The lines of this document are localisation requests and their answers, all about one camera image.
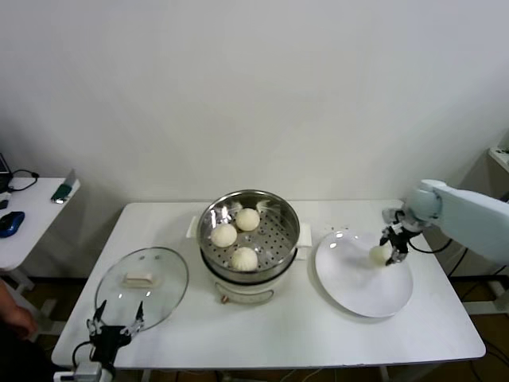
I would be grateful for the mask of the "bare person hand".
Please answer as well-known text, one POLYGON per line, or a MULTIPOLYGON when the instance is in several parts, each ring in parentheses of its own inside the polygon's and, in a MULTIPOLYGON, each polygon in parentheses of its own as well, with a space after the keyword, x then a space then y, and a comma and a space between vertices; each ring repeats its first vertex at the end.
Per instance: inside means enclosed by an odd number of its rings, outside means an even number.
POLYGON ((22 340, 28 340, 37 332, 37 323, 33 315, 15 302, 3 281, 1 281, 1 321, 22 340))

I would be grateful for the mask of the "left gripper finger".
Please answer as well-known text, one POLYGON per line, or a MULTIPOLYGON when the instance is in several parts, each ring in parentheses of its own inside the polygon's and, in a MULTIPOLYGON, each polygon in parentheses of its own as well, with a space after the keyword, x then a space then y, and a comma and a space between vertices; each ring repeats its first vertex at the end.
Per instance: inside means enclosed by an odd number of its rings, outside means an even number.
POLYGON ((95 309, 92 319, 87 320, 87 328, 90 334, 100 334, 103 326, 102 316, 107 304, 107 300, 103 300, 101 305, 95 309))
POLYGON ((121 334, 128 337, 135 337, 144 328, 144 310, 143 302, 139 303, 137 312, 135 314, 134 322, 125 326, 121 330, 121 334))

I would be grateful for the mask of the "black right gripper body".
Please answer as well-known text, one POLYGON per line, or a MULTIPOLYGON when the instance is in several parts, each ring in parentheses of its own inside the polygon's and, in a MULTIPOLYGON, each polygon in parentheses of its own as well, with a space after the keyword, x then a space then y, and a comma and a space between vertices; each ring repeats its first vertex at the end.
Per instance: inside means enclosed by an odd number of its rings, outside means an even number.
POLYGON ((407 253, 410 240, 418 235, 418 232, 409 231, 400 224, 390 225, 387 231, 391 246, 398 253, 407 253))

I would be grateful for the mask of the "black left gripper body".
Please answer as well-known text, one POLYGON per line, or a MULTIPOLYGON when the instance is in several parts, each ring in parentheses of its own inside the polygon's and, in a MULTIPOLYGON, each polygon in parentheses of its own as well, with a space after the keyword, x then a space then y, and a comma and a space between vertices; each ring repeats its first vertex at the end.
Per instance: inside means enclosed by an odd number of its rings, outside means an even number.
POLYGON ((118 351, 130 344, 130 334, 124 326, 103 326, 99 333, 90 335, 94 347, 92 361, 114 361, 118 351))

